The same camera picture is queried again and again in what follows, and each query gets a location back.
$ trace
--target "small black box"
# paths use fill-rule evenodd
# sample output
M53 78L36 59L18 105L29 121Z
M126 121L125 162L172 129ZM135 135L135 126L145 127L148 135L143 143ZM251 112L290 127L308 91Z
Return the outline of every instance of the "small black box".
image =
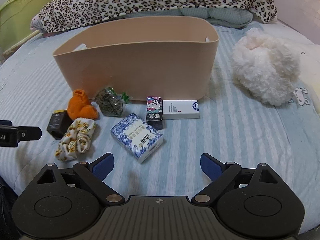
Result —
M53 138L60 140L72 122L66 110L56 111L51 115L47 131Z

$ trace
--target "white fluffy plush toy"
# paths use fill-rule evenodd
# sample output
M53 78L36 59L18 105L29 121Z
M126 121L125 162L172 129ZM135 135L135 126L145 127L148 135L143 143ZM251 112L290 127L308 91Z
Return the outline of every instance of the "white fluffy plush toy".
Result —
M285 40L252 28L234 47L233 73L262 103L279 106L291 98L300 58Z

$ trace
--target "bag of dried herbs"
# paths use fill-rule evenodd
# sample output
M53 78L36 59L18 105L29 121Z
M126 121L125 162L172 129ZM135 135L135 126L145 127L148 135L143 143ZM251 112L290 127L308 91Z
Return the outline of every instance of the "bag of dried herbs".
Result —
M95 97L96 103L103 115L105 116L121 116L124 110L124 104L127 104L129 96L123 92L117 95L111 87L105 87Z

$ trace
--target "striped bed sheet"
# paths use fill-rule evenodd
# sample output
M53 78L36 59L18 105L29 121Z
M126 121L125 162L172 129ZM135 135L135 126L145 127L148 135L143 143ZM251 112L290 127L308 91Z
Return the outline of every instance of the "striped bed sheet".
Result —
M0 119L11 120L14 125L39 126L43 131L39 141L0 149L0 175L18 195L46 163L68 168L78 161L92 162L111 152L115 167L104 182L124 197L191 198L210 183L200 169L200 156L207 152L222 162L235 161L245 168L269 163L305 206L300 232L320 224L316 139L320 134L319 117L312 104L264 106L233 80L232 49L248 28L216 27L220 43L206 96L199 100L200 119L166 120L163 145L143 164L137 163L110 134L121 118L103 117L101 113L89 152L72 162L57 161L53 154L58 141L46 132L46 127L54 110L66 109L72 92L52 52L84 29L49 38L38 35L0 67ZM145 118L146 105L132 103L126 111Z

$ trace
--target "blue gripper pad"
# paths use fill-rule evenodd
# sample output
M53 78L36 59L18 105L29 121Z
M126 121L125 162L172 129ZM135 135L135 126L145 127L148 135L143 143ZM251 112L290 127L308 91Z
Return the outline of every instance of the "blue gripper pad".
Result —
M99 180L104 180L106 178L106 176L108 176L108 174L113 170L113 166L115 164L115 160L113 158L112 154L109 154L107 157L104 158L104 156L102 156L101 158L103 158L102 160L99 161L99 159L97 160L97 164L95 164L92 167L92 174L94 176L96 176Z
M200 167L212 181L215 181L222 174L221 166L205 155L201 155Z
M10 126L12 126L12 122L9 121L9 120L0 120L0 124L1 125L10 125Z

